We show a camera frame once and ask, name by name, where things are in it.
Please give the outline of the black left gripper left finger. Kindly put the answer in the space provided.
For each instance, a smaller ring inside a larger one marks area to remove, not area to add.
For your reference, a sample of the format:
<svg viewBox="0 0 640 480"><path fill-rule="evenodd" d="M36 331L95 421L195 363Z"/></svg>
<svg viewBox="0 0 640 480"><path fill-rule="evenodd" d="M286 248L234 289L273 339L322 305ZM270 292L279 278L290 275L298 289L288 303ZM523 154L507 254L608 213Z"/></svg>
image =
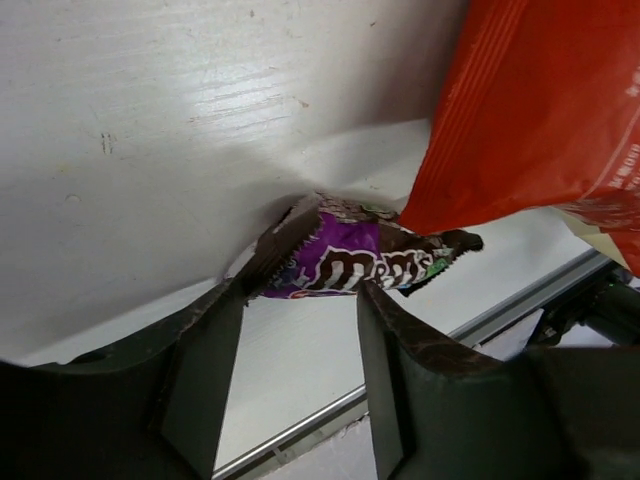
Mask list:
<svg viewBox="0 0 640 480"><path fill-rule="evenodd" d="M225 282L68 364L1 365L5 479L208 479L245 306Z"/></svg>

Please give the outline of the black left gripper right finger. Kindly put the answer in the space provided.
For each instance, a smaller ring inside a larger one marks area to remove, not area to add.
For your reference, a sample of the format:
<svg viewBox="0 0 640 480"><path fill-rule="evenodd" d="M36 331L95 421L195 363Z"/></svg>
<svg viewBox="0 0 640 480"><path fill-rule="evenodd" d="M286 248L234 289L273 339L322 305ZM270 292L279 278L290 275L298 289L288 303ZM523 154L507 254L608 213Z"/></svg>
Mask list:
<svg viewBox="0 0 640 480"><path fill-rule="evenodd" d="M381 479L635 479L639 350L532 349L499 361L357 296Z"/></svg>

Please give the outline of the purple M&M's packet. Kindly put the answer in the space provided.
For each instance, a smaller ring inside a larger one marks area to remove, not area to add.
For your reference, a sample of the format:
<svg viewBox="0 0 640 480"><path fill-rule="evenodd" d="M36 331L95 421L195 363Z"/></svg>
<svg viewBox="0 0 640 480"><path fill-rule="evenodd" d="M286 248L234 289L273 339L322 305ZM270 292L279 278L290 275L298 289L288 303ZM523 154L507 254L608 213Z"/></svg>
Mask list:
<svg viewBox="0 0 640 480"><path fill-rule="evenodd" d="M232 264L226 275L251 298L347 296L363 283L408 297L484 247L465 230L422 236L398 213L315 192L288 208Z"/></svg>

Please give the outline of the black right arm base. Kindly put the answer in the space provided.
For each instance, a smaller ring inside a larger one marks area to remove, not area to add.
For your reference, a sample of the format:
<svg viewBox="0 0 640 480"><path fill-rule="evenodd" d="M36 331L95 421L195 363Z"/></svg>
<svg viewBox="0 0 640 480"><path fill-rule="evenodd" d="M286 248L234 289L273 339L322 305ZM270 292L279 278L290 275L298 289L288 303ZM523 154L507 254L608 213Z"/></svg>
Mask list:
<svg viewBox="0 0 640 480"><path fill-rule="evenodd" d="M607 267L580 281L542 307L527 345L552 347L576 325L588 327L616 345L639 344L639 279Z"/></svg>

